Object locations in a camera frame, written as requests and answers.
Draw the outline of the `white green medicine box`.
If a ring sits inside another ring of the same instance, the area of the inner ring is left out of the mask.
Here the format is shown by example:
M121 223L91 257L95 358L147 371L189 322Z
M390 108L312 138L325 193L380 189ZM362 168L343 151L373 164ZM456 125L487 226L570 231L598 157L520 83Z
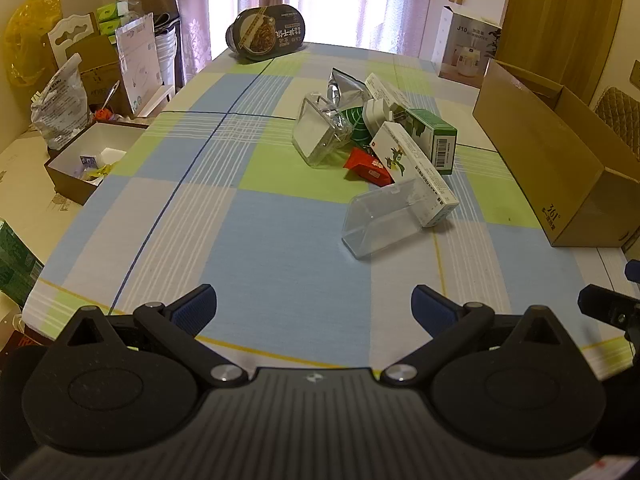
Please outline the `white green medicine box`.
M370 147L395 183L414 182L409 204L421 226L436 226L457 208L457 197L403 126L384 122Z

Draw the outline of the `clear plastic box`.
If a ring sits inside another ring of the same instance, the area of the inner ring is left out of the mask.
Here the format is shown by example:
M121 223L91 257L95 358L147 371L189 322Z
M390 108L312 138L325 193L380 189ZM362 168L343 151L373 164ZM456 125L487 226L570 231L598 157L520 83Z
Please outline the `clear plastic box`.
M344 245L362 259L419 233L428 223L428 194L422 180L412 179L357 195L347 207Z

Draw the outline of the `green white carton box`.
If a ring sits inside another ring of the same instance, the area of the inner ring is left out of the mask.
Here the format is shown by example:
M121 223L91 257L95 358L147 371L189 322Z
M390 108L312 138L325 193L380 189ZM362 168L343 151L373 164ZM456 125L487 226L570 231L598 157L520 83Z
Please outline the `green white carton box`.
M454 170L458 130L425 108L414 107L393 84L370 73L364 84L372 99L384 99L394 120L404 128L441 174Z

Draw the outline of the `red snack packet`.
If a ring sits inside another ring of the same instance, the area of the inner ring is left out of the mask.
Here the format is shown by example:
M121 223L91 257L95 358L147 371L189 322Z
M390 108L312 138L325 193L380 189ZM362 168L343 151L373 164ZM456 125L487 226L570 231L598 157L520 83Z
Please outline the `red snack packet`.
M344 168L380 188L393 183L392 176L382 162L361 148L352 149L344 163Z

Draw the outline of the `white power adapter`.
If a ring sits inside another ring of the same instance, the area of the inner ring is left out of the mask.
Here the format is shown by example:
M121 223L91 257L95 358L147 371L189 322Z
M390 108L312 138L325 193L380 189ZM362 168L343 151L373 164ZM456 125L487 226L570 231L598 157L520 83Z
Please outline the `white power adapter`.
M384 122L392 122L394 115L384 99L370 99L362 109L362 119L371 136L375 136Z

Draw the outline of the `clear plastic container with clip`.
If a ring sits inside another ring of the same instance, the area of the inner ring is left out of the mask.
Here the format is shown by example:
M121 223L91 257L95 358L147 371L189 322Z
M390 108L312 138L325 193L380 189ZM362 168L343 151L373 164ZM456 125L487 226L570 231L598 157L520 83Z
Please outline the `clear plastic container with clip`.
M326 156L350 141L354 126L334 104L317 92L300 104L292 143L308 166L317 167Z

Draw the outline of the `checkered tablecloth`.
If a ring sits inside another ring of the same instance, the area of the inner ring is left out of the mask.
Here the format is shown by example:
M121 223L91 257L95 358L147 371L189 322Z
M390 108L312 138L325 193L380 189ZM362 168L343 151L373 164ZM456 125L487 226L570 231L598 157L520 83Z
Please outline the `checkered tablecloth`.
M303 97L326 90L332 70L378 75L459 133L447 177L459 207L367 259L350 253L342 227L368 182L341 160L308 166L291 139ZM258 64L223 53L81 208L44 266L24 321L54 338L86 304L129 313L208 283L218 310L200 338L233 361L382 370L427 342L410 309L413 289L425 284L504 313L545 304L598 375L622 370L631 344L583 316L577 296L591 283L635 295L624 255L549 244L473 118L475 98L418 58L326 44Z

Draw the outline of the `large brown cardboard box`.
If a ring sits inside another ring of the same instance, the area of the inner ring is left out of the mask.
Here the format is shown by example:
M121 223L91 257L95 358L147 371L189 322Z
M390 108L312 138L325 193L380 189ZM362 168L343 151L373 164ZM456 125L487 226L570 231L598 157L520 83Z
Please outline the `large brown cardboard box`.
M639 161L569 88L489 61L473 116L555 247L622 247L639 232Z

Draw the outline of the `green package at edge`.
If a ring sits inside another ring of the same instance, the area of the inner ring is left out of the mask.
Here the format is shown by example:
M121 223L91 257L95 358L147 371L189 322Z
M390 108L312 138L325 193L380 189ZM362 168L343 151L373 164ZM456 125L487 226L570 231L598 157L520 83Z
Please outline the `green package at edge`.
M0 221L1 291L24 308L43 269L43 263L23 243L13 229Z

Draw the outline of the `open box with trinkets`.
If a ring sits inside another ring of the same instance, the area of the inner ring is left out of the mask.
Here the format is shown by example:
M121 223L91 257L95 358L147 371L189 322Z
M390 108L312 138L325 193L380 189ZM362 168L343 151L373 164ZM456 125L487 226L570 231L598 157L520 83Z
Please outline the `open box with trinkets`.
M83 205L145 129L128 122L95 122L44 165L55 192Z

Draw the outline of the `quilted brown chair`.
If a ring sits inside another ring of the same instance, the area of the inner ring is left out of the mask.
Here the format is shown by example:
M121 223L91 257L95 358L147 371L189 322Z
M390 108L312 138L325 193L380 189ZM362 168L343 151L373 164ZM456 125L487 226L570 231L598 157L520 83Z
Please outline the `quilted brown chair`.
M596 114L639 157L640 103L622 90L610 87L600 97Z

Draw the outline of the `green leaf pattern packet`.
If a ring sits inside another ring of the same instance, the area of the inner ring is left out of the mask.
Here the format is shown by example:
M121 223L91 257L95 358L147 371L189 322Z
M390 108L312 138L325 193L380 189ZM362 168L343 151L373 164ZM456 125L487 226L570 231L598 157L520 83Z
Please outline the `green leaf pattern packet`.
M350 134L350 140L358 145L360 148L367 148L371 142L371 133L364 123L363 119L363 107L354 106L346 108L342 111L342 114L346 117L350 125L352 126L352 133Z

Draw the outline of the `white printed plastic bag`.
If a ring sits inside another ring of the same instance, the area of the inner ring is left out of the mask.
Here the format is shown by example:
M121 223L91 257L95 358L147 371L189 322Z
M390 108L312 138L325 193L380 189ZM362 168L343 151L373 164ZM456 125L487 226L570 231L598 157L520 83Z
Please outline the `white printed plastic bag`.
M30 120L51 151L61 151L92 122L79 71L81 61L80 54L74 53L46 88L32 97Z

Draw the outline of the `brown cardboard box stack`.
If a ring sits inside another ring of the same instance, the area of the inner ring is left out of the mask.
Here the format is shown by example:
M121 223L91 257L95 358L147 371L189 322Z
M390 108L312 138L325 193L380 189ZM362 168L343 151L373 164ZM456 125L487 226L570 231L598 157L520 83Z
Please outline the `brown cardboard box stack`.
M107 36L98 32L92 14L73 14L62 18L47 33L49 50L57 68L73 54L80 55L80 79L87 93L90 110L101 107L118 82L118 88L106 103L113 113L131 117L132 112L117 50Z

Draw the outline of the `silver foil pouch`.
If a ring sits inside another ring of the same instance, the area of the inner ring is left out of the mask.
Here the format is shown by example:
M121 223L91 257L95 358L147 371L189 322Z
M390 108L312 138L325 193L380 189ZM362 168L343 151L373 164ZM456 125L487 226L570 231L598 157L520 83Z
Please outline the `silver foil pouch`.
M349 110L363 107L372 96L362 81L334 68L328 81L326 98L337 110Z

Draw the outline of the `white appliance retail box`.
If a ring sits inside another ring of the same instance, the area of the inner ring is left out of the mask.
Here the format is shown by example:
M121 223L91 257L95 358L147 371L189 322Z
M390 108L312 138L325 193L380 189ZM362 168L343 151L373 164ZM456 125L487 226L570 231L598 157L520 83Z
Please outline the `white appliance retail box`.
M501 27L444 6L432 54L438 76L479 89L495 57Z

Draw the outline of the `white buckets stack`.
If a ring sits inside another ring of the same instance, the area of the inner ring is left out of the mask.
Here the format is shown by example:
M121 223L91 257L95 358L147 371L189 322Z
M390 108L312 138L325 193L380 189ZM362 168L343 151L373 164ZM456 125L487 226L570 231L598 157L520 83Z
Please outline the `white buckets stack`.
M156 53L163 84L176 91L176 58L179 51L179 17L164 12L154 16Z

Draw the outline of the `black instant noodle bowl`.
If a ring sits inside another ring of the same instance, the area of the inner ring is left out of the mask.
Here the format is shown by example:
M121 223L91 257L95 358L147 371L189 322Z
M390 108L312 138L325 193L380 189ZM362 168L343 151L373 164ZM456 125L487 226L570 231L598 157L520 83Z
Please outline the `black instant noodle bowl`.
M228 27L228 48L240 58L262 62L297 51L306 24L294 6L275 4L242 11Z

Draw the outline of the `green tissue packs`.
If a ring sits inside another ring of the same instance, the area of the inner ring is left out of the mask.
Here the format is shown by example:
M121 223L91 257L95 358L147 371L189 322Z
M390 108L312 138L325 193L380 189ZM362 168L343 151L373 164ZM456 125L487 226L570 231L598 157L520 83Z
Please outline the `green tissue packs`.
M100 6L94 12L98 31L102 36L112 36L119 27L140 18L142 6L138 0L118 0Z

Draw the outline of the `yellow plastic bag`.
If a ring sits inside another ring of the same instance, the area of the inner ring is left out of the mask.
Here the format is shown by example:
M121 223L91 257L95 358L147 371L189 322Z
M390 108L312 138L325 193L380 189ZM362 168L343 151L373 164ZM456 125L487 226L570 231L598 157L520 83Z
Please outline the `yellow plastic bag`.
M25 0L12 14L2 36L9 82L30 87L53 66L48 32L62 20L62 0Z

